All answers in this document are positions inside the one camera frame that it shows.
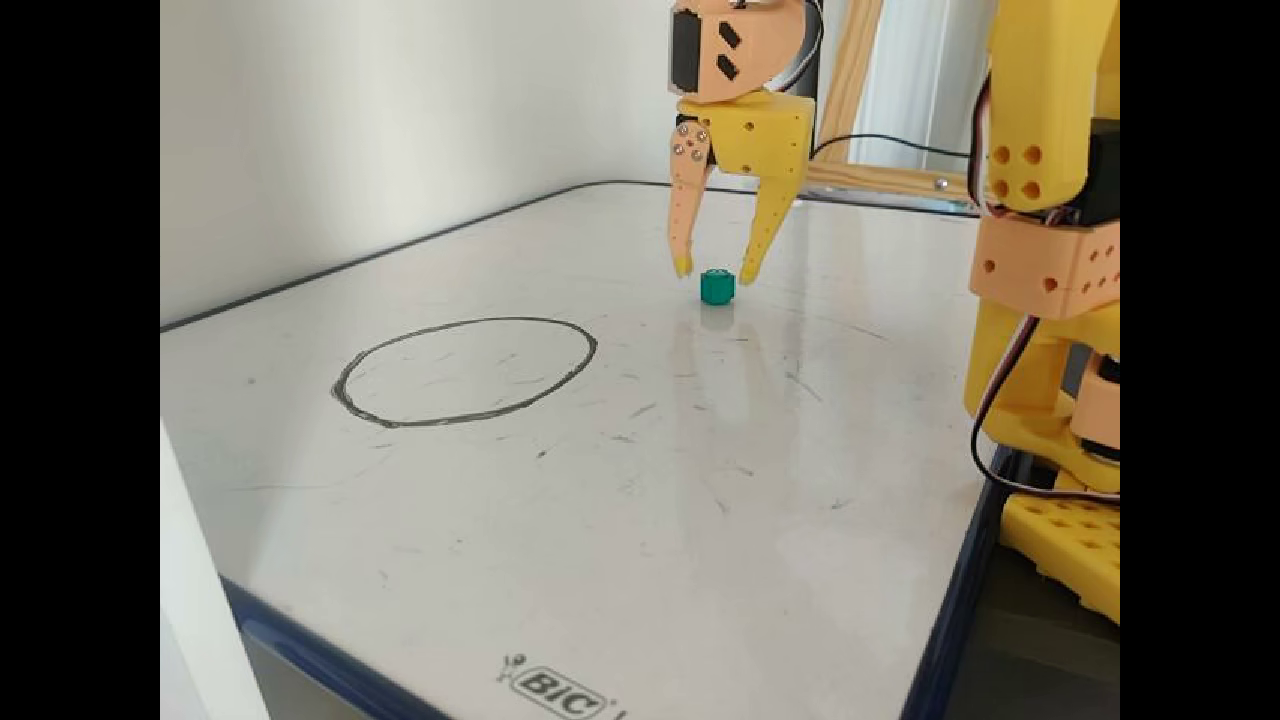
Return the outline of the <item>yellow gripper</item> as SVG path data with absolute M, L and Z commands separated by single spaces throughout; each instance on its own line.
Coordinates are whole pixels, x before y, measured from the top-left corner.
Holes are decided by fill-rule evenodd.
M 739 273 L 741 286 L 755 282 L 806 178 L 815 109 L 810 97 L 772 91 L 723 102 L 677 102 L 668 155 L 667 240 L 678 278 L 692 273 L 692 232 L 717 167 L 759 179 Z

